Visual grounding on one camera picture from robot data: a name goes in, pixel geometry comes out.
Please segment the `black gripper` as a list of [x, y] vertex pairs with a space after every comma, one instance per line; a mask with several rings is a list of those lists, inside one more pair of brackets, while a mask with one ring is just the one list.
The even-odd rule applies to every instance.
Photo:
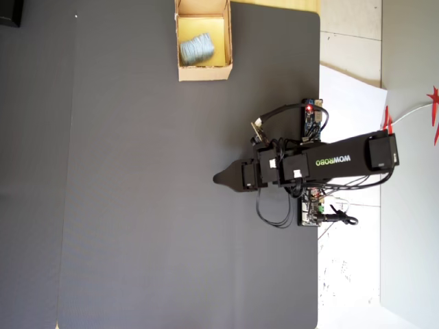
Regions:
[[245, 159], [232, 162], [225, 170], [213, 176], [215, 184], [226, 186], [234, 192], [257, 191], [268, 187], [270, 161]]

